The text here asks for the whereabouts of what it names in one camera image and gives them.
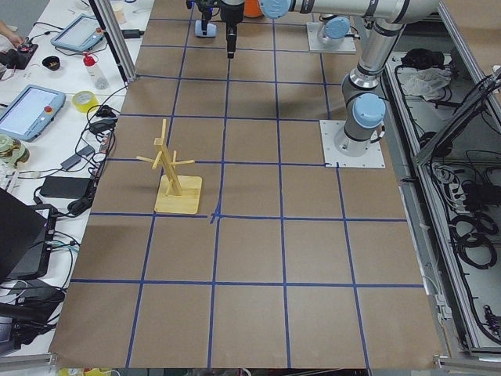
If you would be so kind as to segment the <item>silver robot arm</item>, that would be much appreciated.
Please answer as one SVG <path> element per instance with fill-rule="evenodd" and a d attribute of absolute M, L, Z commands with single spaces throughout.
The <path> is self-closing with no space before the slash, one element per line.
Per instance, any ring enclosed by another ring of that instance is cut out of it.
<path fill-rule="evenodd" d="M 295 1 L 257 1 L 258 10 L 271 19 L 277 19 L 294 10 Z M 186 7 L 191 9 L 195 5 L 201 13 L 199 36 L 208 36 L 208 24 L 217 9 L 222 21 L 225 23 L 225 39 L 229 58 L 233 58 L 236 51 L 237 25 L 243 21 L 245 1 L 186 1 Z M 323 18 L 320 27 L 320 38 L 328 42 L 344 39 L 351 28 L 349 19 L 329 15 Z"/>
<path fill-rule="evenodd" d="M 349 19 L 358 17 L 372 23 L 357 64 L 346 73 L 341 92 L 346 120 L 334 136 L 334 146 L 344 155 L 361 156 L 382 124 L 386 105 L 375 94 L 378 80 L 407 24 L 421 21 L 438 7 L 437 1 L 259 1 L 261 13 L 272 20 L 288 13 L 317 13 L 317 43 L 329 49 L 346 36 Z"/>

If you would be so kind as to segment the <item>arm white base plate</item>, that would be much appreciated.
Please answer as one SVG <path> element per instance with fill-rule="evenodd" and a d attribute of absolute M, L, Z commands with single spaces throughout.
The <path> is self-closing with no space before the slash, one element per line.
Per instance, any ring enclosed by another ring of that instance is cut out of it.
<path fill-rule="evenodd" d="M 354 141 L 344 132 L 345 121 L 321 120 L 320 135 L 324 165 L 328 168 L 385 168 L 378 135 L 374 130 L 366 141 Z"/>
<path fill-rule="evenodd" d="M 307 22 L 306 27 L 309 52 L 349 55 L 356 53 L 353 37 L 329 38 L 321 22 Z"/>

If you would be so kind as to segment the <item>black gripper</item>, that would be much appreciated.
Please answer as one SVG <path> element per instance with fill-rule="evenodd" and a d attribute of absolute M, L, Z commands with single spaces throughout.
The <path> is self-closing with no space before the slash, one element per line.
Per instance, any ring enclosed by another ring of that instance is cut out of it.
<path fill-rule="evenodd" d="M 218 0 L 186 0 L 186 6 L 188 9 L 196 6 L 200 12 L 202 12 L 201 17 L 201 30 L 202 35 L 207 36 L 207 28 L 209 21 L 211 20 L 211 12 L 215 9 L 221 7 L 220 1 Z"/>
<path fill-rule="evenodd" d="M 226 23 L 227 58 L 233 59 L 236 52 L 237 24 L 243 20 L 244 0 L 221 0 L 220 15 Z"/>

